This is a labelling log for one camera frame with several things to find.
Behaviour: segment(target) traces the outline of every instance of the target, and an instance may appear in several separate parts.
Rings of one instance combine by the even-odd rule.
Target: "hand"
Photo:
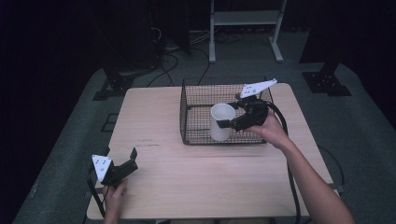
[[[267,118],[262,126],[252,126],[245,131],[260,135],[265,141],[279,149],[284,149],[292,143],[273,111],[268,111]]]
[[[117,223],[120,217],[122,195],[126,190],[128,179],[123,179],[120,185],[114,189],[112,186],[104,186],[103,193],[106,195],[105,223]]]

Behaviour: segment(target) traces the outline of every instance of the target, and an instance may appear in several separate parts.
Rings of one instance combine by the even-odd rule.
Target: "table top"
[[[290,138],[318,174],[332,178],[288,84],[272,86]],[[138,170],[127,178],[121,218],[295,216],[286,159],[270,144],[186,146],[179,129],[181,87],[130,89],[111,137],[115,165],[137,150]],[[308,216],[299,194],[302,216]],[[102,216],[94,199],[90,219]]]

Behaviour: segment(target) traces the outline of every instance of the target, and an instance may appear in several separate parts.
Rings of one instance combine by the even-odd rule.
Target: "paper cup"
[[[221,129],[217,120],[233,119],[236,116],[235,109],[227,104],[213,105],[210,109],[210,136],[216,141],[225,141],[230,137],[231,128]]]

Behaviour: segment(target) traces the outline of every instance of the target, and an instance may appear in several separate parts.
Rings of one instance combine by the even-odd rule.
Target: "black wire basket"
[[[222,142],[210,136],[210,108],[215,104],[237,101],[236,94],[244,84],[266,81],[266,77],[212,77],[183,79],[180,99],[180,133],[183,143],[190,146],[260,144],[265,141],[255,133],[236,132],[231,129],[230,137]],[[259,92],[257,97],[273,102],[269,89]],[[238,108],[236,116],[245,114]]]

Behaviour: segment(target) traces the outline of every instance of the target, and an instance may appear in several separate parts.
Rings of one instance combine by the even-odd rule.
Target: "black cable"
[[[106,211],[105,211],[105,208],[103,207],[103,202],[101,202],[101,200],[96,192],[95,186],[93,185],[92,180],[91,180],[91,172],[92,171],[93,171],[93,165],[91,165],[90,169],[88,170],[88,179],[87,179],[88,187],[90,188],[91,194],[99,207],[99,211],[102,214],[102,217],[105,217]]]
[[[267,102],[267,104],[268,104],[268,107],[271,108],[271,109],[273,109],[274,112],[278,115],[278,117],[279,117],[279,119],[280,119],[280,122],[281,122],[281,124],[282,124],[283,130],[285,131],[285,133],[286,133],[287,135],[289,135],[289,132],[288,132],[288,124],[287,124],[287,122],[286,122],[286,120],[285,120],[285,117],[283,117],[282,113],[280,112],[279,108],[277,108],[277,106],[274,105],[274,104],[271,103],[271,102]],[[289,182],[290,182],[291,193],[292,193],[292,195],[293,195],[294,204],[295,204],[295,207],[296,207],[296,219],[295,219],[295,223],[298,224],[298,223],[300,223],[301,209],[300,209],[300,203],[299,203],[298,196],[297,196],[297,189],[296,189],[296,187],[295,187],[295,185],[294,185],[294,178],[293,178],[293,174],[292,174],[292,172],[291,172],[291,169],[290,169],[290,167],[289,167],[289,163],[288,163],[288,176],[289,176]]]
[[[199,79],[199,81],[198,81],[198,84],[197,84],[197,86],[199,86],[199,85],[201,84],[202,79],[204,79],[204,76],[206,75],[207,70],[209,70],[209,65],[210,65],[210,62],[209,62],[209,55],[207,55],[207,53],[206,53],[205,51],[201,50],[201,49],[196,49],[196,48],[191,48],[191,49],[195,49],[195,50],[201,51],[201,52],[206,56],[206,58],[207,58],[207,66],[206,66],[206,69],[205,69],[204,73],[201,75],[201,77],[200,77],[200,79]]]
[[[158,76],[156,76],[154,79],[152,79],[149,83],[148,83],[148,85],[146,86],[146,87],[149,87],[155,80],[157,80],[157,78],[159,78],[159,77],[161,77],[161,76],[163,76],[163,75],[165,75],[165,74],[168,74],[170,71],[172,71],[174,68],[176,68],[176,66],[178,65],[178,58],[176,57],[176,56],[174,56],[174,55],[172,55],[172,54],[166,54],[166,56],[170,56],[170,57],[173,57],[174,59],[176,59],[176,63],[175,63],[175,65],[171,68],[171,69],[169,69],[169,70],[165,70],[165,69],[163,69],[164,70],[164,72],[163,73],[161,73],[161,74],[159,74]]]
[[[344,170],[343,170],[343,167],[341,166],[340,162],[334,157],[334,155],[333,155],[328,149],[326,149],[325,147],[322,147],[322,146],[320,146],[320,145],[317,145],[317,146],[318,146],[318,148],[319,148],[320,150],[325,151],[329,156],[331,156],[332,159],[333,159],[333,160],[335,161],[335,163],[337,164],[338,169],[340,170],[341,186],[344,187],[346,181],[345,181],[345,177],[344,177]]]

